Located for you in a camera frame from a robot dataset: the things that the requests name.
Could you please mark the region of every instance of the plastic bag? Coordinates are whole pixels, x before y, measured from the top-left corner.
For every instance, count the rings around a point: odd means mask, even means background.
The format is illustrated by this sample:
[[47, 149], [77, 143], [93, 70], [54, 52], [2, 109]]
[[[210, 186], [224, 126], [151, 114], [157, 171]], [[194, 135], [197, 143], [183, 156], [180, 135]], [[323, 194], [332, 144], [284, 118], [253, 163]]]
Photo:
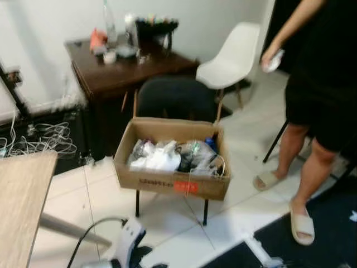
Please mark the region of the plastic bag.
[[170, 141], [164, 147], [158, 146], [152, 147], [151, 145], [138, 145], [135, 149], [142, 150], [142, 157], [132, 161], [130, 163], [131, 169], [152, 169], [162, 171], [175, 171], [181, 161], [181, 156], [176, 152], [176, 141]]
[[217, 175], [219, 167], [214, 163], [216, 152], [203, 141], [189, 141], [180, 145], [181, 163], [178, 168], [181, 172], [191, 175]]
[[152, 154], [155, 149], [154, 144], [149, 140], [138, 140], [133, 148], [132, 153], [128, 159], [128, 165], [131, 165], [132, 162], [138, 160], [141, 157], [146, 157], [149, 154]]

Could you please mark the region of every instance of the red object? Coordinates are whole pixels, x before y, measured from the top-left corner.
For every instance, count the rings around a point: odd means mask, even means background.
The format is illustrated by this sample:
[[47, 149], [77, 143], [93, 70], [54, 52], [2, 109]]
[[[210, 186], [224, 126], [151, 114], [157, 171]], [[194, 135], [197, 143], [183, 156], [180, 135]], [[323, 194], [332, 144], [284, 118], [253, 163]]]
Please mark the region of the red object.
[[97, 31], [97, 28], [95, 28], [90, 37], [90, 51], [93, 52], [96, 47], [105, 45], [107, 41], [108, 37], [105, 32]]
[[175, 181], [173, 184], [175, 191], [179, 193], [197, 193], [199, 190], [198, 183], [188, 183], [185, 181]]

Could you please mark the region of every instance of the black mat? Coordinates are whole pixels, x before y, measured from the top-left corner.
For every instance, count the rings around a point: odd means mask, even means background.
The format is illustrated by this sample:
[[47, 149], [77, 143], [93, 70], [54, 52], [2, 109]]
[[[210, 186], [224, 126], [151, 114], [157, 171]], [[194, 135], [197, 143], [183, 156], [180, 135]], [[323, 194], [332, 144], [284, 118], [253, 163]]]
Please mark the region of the black mat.
[[[261, 241], [270, 256], [296, 263], [289, 267], [337, 268], [347, 263], [356, 268], [357, 223], [349, 217], [352, 210], [357, 211], [357, 178], [338, 181], [333, 188], [310, 201], [307, 207], [315, 224], [313, 245], [304, 247], [293, 240], [290, 215], [262, 228], [255, 233], [255, 238]], [[205, 268], [260, 267], [251, 255], [245, 244], [241, 244]]]

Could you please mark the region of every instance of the slide sandal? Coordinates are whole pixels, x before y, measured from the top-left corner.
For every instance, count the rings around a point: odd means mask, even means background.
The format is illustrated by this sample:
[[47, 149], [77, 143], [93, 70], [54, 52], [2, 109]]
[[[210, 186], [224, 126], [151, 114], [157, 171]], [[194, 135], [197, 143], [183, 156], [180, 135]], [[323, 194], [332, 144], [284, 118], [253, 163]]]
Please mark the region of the slide sandal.
[[[303, 246], [309, 246], [315, 240], [315, 230], [310, 216], [294, 214], [290, 204], [291, 232], [295, 241]], [[308, 237], [300, 238], [297, 233], [304, 233]]]
[[[258, 183], [259, 180], [261, 180], [265, 186], [259, 187]], [[253, 180], [253, 185], [258, 191], [264, 191], [268, 190], [269, 188], [273, 187], [277, 183], [279, 183], [281, 180], [279, 180], [271, 171], [267, 171], [264, 173], [259, 174], [256, 176]]]

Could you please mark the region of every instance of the orange sticker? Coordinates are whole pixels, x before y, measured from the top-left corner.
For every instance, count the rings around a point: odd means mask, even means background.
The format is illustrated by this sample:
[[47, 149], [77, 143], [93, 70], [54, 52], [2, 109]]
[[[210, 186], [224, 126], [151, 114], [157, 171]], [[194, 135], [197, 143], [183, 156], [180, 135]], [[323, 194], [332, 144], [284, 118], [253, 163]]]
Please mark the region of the orange sticker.
[[199, 185], [198, 183], [188, 183], [185, 181], [176, 181], [173, 184], [173, 188], [175, 191], [180, 192], [180, 193], [197, 193], [199, 190]]

